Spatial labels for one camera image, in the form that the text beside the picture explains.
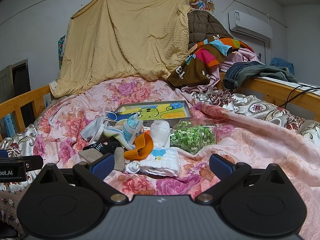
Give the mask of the cartoon painted tray box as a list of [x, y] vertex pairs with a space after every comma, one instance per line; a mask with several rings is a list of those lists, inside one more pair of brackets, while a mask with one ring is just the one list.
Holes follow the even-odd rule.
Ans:
[[138, 119], [142, 120], [145, 126], [150, 126], [155, 120], [165, 120], [170, 127], [173, 127], [180, 120], [191, 118], [190, 108], [184, 100], [127, 103], [120, 105], [114, 113], [117, 116], [117, 121], [128, 119], [130, 116], [138, 114]]

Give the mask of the jar of green beads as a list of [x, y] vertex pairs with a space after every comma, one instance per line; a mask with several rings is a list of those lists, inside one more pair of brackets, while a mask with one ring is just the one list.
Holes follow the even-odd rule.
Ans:
[[192, 155], [216, 143], [217, 126], [207, 120], [180, 121], [170, 133], [170, 146], [178, 147]]

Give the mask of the white towel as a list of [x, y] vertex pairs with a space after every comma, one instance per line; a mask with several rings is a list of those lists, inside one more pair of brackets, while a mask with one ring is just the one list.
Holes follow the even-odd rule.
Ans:
[[177, 177], [180, 172], [180, 156], [174, 148], [154, 148], [139, 161], [140, 172], [155, 176]]

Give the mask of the face mask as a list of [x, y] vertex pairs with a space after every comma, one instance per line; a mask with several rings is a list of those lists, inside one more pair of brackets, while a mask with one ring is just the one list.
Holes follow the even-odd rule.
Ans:
[[104, 130], [104, 116], [100, 116], [90, 122], [81, 132], [82, 139], [89, 141], [97, 141]]

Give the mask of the white air conditioner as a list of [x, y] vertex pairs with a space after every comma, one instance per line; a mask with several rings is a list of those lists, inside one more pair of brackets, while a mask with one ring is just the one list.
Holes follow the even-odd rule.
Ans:
[[266, 22], [241, 11], [228, 13], [230, 31], [256, 38], [261, 41], [269, 41], [273, 37], [272, 27]]

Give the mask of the blue bag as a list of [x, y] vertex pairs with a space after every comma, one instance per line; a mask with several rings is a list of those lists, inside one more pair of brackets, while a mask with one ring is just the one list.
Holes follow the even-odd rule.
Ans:
[[276, 67], [286, 67], [292, 75], [295, 75], [295, 69], [294, 66], [291, 62], [288, 62], [282, 58], [274, 57], [271, 62], [271, 66], [276, 66]]

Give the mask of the pink floral quilt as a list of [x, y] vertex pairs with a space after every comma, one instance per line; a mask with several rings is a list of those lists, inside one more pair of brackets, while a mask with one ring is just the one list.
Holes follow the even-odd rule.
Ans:
[[[105, 111], [125, 103], [185, 100], [164, 81], [127, 77], [104, 81], [83, 94], [73, 95], [46, 111], [39, 123], [33, 153], [59, 168], [80, 162], [86, 146], [81, 131]], [[319, 239], [319, 147], [301, 135], [269, 122], [236, 114], [219, 106], [190, 99], [194, 119], [208, 119], [217, 126], [217, 140], [196, 155], [181, 153], [180, 173], [175, 178], [152, 178], [144, 174], [113, 171], [105, 181], [132, 197], [142, 195], [202, 193], [218, 182], [209, 169], [209, 158], [217, 153], [230, 162], [245, 162], [253, 168], [278, 164], [303, 198], [308, 213], [300, 231], [304, 239]]]

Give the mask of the blue white baby shoe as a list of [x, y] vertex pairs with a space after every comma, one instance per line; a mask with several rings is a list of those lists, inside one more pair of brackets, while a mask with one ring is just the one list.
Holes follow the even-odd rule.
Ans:
[[139, 120], [139, 114], [130, 116], [123, 124], [123, 134], [129, 145], [132, 145], [136, 136], [140, 135], [143, 121]]

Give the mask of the grey folded cloth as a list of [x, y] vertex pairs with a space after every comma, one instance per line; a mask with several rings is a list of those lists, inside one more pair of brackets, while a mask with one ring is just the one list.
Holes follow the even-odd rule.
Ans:
[[122, 172], [125, 168], [124, 149], [122, 147], [116, 148], [114, 154], [103, 155], [98, 150], [91, 148], [80, 151], [79, 155], [89, 164], [88, 169], [92, 173], [110, 173], [113, 170]]

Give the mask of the black sock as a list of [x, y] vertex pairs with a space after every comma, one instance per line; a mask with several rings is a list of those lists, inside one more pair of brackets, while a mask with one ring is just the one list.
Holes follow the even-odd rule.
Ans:
[[82, 150], [88, 150], [88, 149], [96, 149], [103, 155], [105, 154], [114, 154], [116, 148], [120, 146], [120, 143], [118, 141], [109, 141], [109, 142], [97, 142], [95, 144], [87, 145]]

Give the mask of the brown quilted jacket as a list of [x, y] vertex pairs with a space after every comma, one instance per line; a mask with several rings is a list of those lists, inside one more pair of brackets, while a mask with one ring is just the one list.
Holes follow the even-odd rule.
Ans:
[[189, 12], [188, 24], [189, 49], [196, 43], [212, 38], [213, 36], [219, 36], [220, 38], [233, 38], [219, 20], [204, 10], [193, 10]]

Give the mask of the orange silicone cup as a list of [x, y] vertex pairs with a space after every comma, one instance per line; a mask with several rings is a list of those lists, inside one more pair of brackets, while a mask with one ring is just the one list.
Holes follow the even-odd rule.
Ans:
[[143, 160], [153, 150], [153, 140], [148, 133], [143, 133], [135, 138], [135, 149], [124, 152], [127, 160]]

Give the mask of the white sock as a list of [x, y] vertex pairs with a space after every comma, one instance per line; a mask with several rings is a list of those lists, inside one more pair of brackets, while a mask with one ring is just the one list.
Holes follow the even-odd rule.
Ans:
[[170, 125], [165, 120], [155, 120], [150, 128], [154, 147], [170, 147]]

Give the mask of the yellow dotted blanket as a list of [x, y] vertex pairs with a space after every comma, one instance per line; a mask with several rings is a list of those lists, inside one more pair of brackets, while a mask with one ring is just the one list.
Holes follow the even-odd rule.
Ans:
[[70, 20], [54, 97], [102, 81], [166, 79], [187, 57], [188, 0], [92, 0]]

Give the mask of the blue denim jeans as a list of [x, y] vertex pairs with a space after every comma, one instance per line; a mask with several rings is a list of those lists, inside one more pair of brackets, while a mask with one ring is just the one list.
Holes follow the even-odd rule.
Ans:
[[234, 90], [241, 87], [245, 80], [256, 77], [270, 77], [286, 82], [298, 82], [287, 67], [277, 67], [251, 61], [234, 63], [225, 73], [223, 85], [226, 89]]

